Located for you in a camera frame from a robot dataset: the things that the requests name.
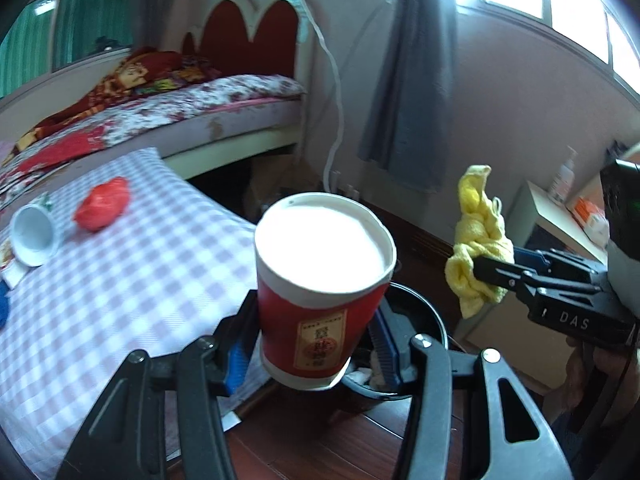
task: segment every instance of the checkered tablecloth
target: checkered tablecloth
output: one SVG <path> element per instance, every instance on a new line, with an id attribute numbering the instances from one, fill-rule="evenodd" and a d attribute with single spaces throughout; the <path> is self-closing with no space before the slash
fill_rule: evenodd
<path id="1" fill-rule="evenodd" d="M 129 181 L 127 210 L 98 234 L 80 230 L 76 207 L 115 176 Z M 254 226 L 182 181 L 153 148 L 97 168 L 51 198 L 65 241 L 11 293 L 0 331 L 0 426 L 41 480 L 54 478 L 130 351 L 180 351 L 212 333 L 256 285 Z M 258 361 L 254 355 L 244 387 L 223 411 L 268 378 Z M 178 446 L 170 402 L 167 412 L 170 454 Z"/>

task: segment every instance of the knotted yellow cloth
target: knotted yellow cloth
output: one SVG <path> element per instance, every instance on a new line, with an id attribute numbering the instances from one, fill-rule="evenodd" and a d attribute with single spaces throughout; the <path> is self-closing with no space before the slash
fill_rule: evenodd
<path id="1" fill-rule="evenodd" d="M 460 298 L 462 317 L 477 314 L 486 302 L 500 303 L 507 291 L 474 277 L 474 258 L 488 256 L 513 263 L 513 244 L 504 235 L 502 203 L 484 192 L 489 166 L 470 166 L 458 183 L 462 218 L 456 225 L 453 256 L 444 273 L 451 290 Z"/>

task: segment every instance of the headboard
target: headboard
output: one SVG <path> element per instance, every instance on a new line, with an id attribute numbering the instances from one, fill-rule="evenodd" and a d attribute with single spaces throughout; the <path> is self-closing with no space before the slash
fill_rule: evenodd
<path id="1" fill-rule="evenodd" d="M 263 8 L 251 0 L 220 0 L 204 28 L 185 35 L 182 52 L 207 57 L 223 76 L 281 74 L 308 89 L 314 41 L 307 27 L 286 0 Z"/>

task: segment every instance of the white cup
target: white cup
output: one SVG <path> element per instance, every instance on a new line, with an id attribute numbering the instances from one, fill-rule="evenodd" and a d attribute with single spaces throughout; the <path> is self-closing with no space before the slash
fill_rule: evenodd
<path id="1" fill-rule="evenodd" d="M 9 240 L 18 260 L 29 267 L 39 267 L 58 252 L 60 231 L 47 209 L 31 203 L 11 218 Z"/>

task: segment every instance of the white plastic bottle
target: white plastic bottle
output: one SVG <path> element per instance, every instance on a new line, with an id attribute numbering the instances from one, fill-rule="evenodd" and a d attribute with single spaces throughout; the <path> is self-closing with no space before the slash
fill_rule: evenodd
<path id="1" fill-rule="evenodd" d="M 577 152 L 571 146 L 568 146 L 568 148 L 571 150 L 571 155 L 560 166 L 558 174 L 556 174 L 556 178 L 547 192 L 551 201 L 558 205 L 564 205 L 571 192 L 571 186 L 574 184 L 574 158 Z"/>

